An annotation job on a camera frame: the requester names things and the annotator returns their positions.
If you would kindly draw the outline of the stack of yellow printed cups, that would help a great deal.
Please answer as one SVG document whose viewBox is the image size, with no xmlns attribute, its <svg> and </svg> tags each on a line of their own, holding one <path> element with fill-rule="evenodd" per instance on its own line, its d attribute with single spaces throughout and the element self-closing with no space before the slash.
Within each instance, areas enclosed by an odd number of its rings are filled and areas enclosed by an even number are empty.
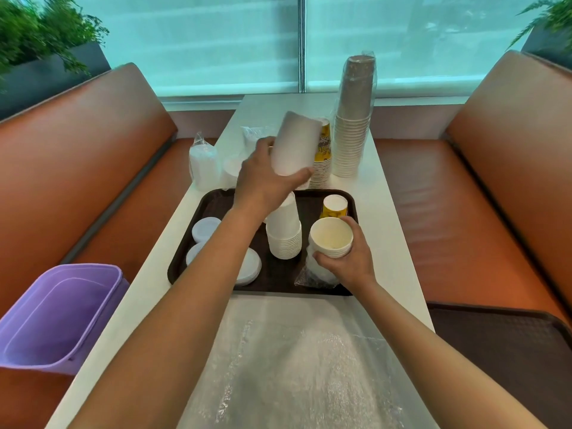
<svg viewBox="0 0 572 429">
<path fill-rule="evenodd" d="M 313 163 L 313 175 L 310 180 L 311 189 L 326 188 L 331 174 L 331 125 L 329 119 L 325 117 L 318 118 L 318 120 L 322 123 L 322 129 Z"/>
</svg>

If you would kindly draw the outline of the person's left forearm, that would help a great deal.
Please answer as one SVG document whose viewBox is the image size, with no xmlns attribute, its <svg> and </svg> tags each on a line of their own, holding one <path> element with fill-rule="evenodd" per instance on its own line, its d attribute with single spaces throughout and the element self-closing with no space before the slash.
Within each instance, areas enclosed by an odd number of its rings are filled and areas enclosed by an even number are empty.
<svg viewBox="0 0 572 429">
<path fill-rule="evenodd" d="M 235 199 L 213 236 L 110 361 L 68 429 L 175 429 L 268 208 Z"/>
</svg>

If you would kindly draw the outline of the short nested white cups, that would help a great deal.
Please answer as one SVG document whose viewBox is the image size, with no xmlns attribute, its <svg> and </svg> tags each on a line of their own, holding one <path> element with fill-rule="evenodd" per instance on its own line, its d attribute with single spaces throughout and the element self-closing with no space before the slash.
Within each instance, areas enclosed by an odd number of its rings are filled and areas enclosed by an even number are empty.
<svg viewBox="0 0 572 429">
<path fill-rule="evenodd" d="M 309 233 L 311 248 L 332 259 L 341 258 L 349 253 L 353 242 L 353 230 L 340 218 L 324 217 L 311 226 Z"/>
</svg>

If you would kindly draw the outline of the yellow paper cup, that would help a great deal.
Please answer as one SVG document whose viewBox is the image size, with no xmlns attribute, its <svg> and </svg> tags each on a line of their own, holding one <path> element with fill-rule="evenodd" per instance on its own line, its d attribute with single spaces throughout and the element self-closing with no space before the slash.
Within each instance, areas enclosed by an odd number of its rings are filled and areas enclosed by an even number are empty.
<svg viewBox="0 0 572 429">
<path fill-rule="evenodd" d="M 323 200 L 323 207 L 320 213 L 320 219 L 325 217 L 343 217 L 347 216 L 348 200 L 340 194 L 327 195 Z"/>
</svg>

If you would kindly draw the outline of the white roller blind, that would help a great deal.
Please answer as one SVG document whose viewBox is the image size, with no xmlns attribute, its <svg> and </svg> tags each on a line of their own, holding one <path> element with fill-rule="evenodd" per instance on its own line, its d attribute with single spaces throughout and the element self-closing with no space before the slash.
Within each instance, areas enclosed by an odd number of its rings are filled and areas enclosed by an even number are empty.
<svg viewBox="0 0 572 429">
<path fill-rule="evenodd" d="M 109 34 L 111 68 L 133 63 L 159 97 L 294 93 L 298 0 L 75 0 Z"/>
<path fill-rule="evenodd" d="M 337 91 L 348 57 L 376 57 L 378 96 L 471 93 L 538 0 L 305 0 L 305 91 Z"/>
</svg>

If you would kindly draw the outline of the clear plastic sheet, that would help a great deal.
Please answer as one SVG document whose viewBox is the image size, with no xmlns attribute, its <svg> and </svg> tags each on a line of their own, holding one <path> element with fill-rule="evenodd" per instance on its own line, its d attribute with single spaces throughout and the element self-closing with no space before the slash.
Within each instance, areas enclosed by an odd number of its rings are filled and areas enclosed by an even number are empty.
<svg viewBox="0 0 572 429">
<path fill-rule="evenodd" d="M 234 294 L 177 429 L 439 429 L 353 297 Z"/>
</svg>

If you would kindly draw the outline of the large white cup lid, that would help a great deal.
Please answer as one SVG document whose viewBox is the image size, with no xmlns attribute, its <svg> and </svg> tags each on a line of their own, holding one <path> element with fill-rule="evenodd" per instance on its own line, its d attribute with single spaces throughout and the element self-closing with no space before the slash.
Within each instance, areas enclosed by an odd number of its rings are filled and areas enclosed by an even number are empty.
<svg viewBox="0 0 572 429">
<path fill-rule="evenodd" d="M 254 249 L 248 248 L 234 286 L 243 287 L 255 281 L 260 274 L 261 266 L 260 256 Z"/>
</svg>

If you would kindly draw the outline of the single white paper cup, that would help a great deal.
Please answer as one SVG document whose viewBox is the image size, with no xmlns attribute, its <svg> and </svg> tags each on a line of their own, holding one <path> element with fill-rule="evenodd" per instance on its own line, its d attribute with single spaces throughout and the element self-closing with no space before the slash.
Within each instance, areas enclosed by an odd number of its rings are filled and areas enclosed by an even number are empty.
<svg viewBox="0 0 572 429">
<path fill-rule="evenodd" d="M 274 172 L 288 176 L 313 167 L 322 127 L 318 119 L 286 112 L 271 151 Z"/>
</svg>

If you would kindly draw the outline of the purple plastic bin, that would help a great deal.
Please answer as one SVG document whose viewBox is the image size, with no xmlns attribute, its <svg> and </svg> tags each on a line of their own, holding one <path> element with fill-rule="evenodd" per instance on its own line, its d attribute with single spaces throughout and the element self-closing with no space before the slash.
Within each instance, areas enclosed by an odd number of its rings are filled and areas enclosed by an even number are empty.
<svg viewBox="0 0 572 429">
<path fill-rule="evenodd" d="M 77 375 L 129 286 L 115 265 L 49 269 L 0 319 L 0 368 Z"/>
</svg>

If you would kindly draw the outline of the tall sleeved stack of cups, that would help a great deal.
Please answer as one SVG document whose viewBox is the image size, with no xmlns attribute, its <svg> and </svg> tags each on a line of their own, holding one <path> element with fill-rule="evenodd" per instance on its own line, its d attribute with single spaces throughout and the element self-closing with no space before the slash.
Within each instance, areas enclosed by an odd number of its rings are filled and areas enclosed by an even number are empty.
<svg viewBox="0 0 572 429">
<path fill-rule="evenodd" d="M 350 178 L 358 173 L 375 101 L 376 57 L 363 52 L 346 59 L 333 116 L 332 173 Z"/>
</svg>

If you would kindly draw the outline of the crumpled clear plastic wrapper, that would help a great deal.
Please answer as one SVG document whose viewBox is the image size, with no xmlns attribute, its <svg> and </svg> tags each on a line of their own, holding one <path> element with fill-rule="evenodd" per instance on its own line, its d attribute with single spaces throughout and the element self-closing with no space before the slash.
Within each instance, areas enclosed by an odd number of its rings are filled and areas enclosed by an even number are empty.
<svg viewBox="0 0 572 429">
<path fill-rule="evenodd" d="M 340 285 L 339 279 L 332 272 L 318 265 L 313 256 L 314 252 L 312 245 L 308 245 L 304 266 L 297 275 L 294 285 L 315 289 L 333 289 Z"/>
</svg>

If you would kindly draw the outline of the person's right hand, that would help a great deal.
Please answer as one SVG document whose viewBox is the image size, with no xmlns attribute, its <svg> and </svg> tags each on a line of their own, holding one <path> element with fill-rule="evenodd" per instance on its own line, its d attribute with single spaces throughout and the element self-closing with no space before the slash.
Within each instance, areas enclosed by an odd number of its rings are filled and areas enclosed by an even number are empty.
<svg viewBox="0 0 572 429">
<path fill-rule="evenodd" d="M 346 254 L 346 264 L 341 273 L 333 273 L 355 297 L 359 297 L 367 288 L 377 285 L 374 262 L 366 237 L 359 224 L 352 218 L 343 216 L 353 230 L 354 242 L 349 253 Z"/>
</svg>

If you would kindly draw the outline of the small white cup lid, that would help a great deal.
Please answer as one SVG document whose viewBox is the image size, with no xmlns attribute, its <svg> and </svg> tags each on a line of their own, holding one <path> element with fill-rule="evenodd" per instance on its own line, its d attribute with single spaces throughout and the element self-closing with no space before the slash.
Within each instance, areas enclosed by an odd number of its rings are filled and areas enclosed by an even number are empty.
<svg viewBox="0 0 572 429">
<path fill-rule="evenodd" d="M 221 220 L 216 217 L 205 217 L 198 220 L 191 228 L 192 238 L 196 244 L 207 242 L 217 230 Z"/>
<path fill-rule="evenodd" d="M 206 241 L 194 244 L 190 250 L 186 253 L 185 264 L 189 266 L 190 263 L 196 258 L 197 254 L 203 249 Z"/>
</svg>

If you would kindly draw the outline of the green fern plant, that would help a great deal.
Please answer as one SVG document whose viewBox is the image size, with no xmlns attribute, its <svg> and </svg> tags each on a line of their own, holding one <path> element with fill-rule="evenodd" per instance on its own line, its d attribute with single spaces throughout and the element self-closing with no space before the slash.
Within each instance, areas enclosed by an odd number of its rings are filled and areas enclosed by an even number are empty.
<svg viewBox="0 0 572 429">
<path fill-rule="evenodd" d="M 0 93 L 4 77 L 28 62 L 57 56 L 65 71 L 88 73 L 71 49 L 105 44 L 109 30 L 75 0 L 0 0 Z"/>
<path fill-rule="evenodd" d="M 510 49 L 522 37 L 531 33 L 534 28 L 540 27 L 551 34 L 566 32 L 568 37 L 566 38 L 564 48 L 568 52 L 572 52 L 572 0 L 536 0 L 516 15 L 524 15 L 538 9 L 541 9 L 542 12 L 513 38 L 507 49 Z"/>
</svg>

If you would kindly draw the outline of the clear bag of white lids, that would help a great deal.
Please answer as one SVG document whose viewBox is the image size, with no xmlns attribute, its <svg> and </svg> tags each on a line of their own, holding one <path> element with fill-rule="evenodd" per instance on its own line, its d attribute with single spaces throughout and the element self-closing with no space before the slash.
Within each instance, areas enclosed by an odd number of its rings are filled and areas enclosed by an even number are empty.
<svg viewBox="0 0 572 429">
<path fill-rule="evenodd" d="M 201 132 L 194 138 L 189 149 L 189 171 L 196 189 L 210 192 L 219 188 L 222 179 L 222 164 L 218 150 L 205 140 Z"/>
<path fill-rule="evenodd" d="M 223 160 L 223 188 L 235 188 L 243 162 L 254 152 L 259 139 L 275 136 L 274 126 L 242 126 L 239 149 Z"/>
</svg>

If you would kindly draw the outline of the person's left hand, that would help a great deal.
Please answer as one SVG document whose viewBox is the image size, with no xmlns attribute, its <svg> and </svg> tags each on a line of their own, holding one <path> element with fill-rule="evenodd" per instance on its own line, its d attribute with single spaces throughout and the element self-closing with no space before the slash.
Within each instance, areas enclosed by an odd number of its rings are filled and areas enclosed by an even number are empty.
<svg viewBox="0 0 572 429">
<path fill-rule="evenodd" d="M 262 223 L 295 189 L 276 186 L 276 174 L 271 166 L 274 136 L 261 138 L 254 152 L 243 162 L 234 194 L 233 209 Z"/>
</svg>

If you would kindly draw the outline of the dark grey planter box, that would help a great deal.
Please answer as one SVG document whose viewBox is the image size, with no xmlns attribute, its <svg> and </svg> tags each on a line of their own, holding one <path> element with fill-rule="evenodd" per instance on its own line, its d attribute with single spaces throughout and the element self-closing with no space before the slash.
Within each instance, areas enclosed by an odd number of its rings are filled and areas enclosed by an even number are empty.
<svg viewBox="0 0 572 429">
<path fill-rule="evenodd" d="M 537 25 L 520 51 L 572 71 L 572 49 L 568 48 L 571 39 L 571 27 L 550 31 L 544 25 Z"/>
<path fill-rule="evenodd" d="M 88 73 L 67 71 L 62 59 L 51 55 L 15 66 L 1 75 L 0 121 L 111 70 L 96 42 L 71 48 L 70 52 L 86 66 Z"/>
</svg>

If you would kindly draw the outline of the dark brown serving tray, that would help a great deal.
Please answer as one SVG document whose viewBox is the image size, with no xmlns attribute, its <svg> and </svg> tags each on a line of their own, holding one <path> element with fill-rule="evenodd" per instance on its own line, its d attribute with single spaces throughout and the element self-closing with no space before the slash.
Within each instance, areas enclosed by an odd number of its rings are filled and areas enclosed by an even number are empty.
<svg viewBox="0 0 572 429">
<path fill-rule="evenodd" d="M 539 310 L 428 302 L 439 337 L 548 429 L 572 429 L 572 329 Z"/>
<path fill-rule="evenodd" d="M 214 189 L 203 195 L 168 267 L 167 277 L 170 284 L 174 284 L 187 267 L 186 255 L 196 244 L 192 237 L 193 226 L 200 219 L 205 217 L 224 218 L 228 210 L 232 207 L 234 192 L 234 188 Z M 348 201 L 347 215 L 354 218 L 355 221 L 358 221 L 355 201 L 348 192 L 339 189 L 307 189 L 297 191 L 295 196 L 303 236 L 301 253 L 293 259 L 282 260 L 275 258 L 269 249 L 265 224 L 261 224 L 249 245 L 261 258 L 261 272 L 251 284 L 236 287 L 236 290 L 254 293 L 300 295 L 352 295 L 348 289 L 340 284 L 331 289 L 309 288 L 296 285 L 296 280 L 305 275 L 303 268 L 305 266 L 306 248 L 308 246 L 311 226 L 320 216 L 324 198 L 330 194 L 343 196 Z"/>
</svg>

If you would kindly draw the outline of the orange leather bench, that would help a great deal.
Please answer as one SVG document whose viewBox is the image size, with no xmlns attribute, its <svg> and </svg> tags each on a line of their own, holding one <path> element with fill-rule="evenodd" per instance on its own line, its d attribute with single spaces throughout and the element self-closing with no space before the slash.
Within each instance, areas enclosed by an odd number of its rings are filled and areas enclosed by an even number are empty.
<svg viewBox="0 0 572 429">
<path fill-rule="evenodd" d="M 440 139 L 375 139 L 425 301 L 572 328 L 572 70 L 509 51 Z"/>
<path fill-rule="evenodd" d="M 133 63 L 0 122 L 0 319 L 58 265 L 132 284 L 191 186 L 191 145 Z M 0 429 L 45 429 L 74 377 L 0 368 Z"/>
</svg>

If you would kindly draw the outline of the stack of white paper cups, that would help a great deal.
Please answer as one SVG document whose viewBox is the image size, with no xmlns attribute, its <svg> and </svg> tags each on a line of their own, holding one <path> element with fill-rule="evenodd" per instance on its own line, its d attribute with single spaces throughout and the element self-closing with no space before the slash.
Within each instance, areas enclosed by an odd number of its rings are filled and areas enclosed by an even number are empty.
<svg viewBox="0 0 572 429">
<path fill-rule="evenodd" d="M 302 248 L 302 227 L 294 192 L 265 220 L 269 249 L 278 259 L 293 259 Z"/>
</svg>

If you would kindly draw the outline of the person's right forearm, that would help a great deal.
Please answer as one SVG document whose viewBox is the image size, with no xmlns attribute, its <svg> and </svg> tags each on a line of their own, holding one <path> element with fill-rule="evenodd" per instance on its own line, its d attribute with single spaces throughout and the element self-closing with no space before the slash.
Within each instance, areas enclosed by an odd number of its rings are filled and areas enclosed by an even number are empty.
<svg viewBox="0 0 572 429">
<path fill-rule="evenodd" d="M 547 429 L 489 375 L 401 306 L 374 277 L 342 283 L 391 347 L 440 429 Z"/>
</svg>

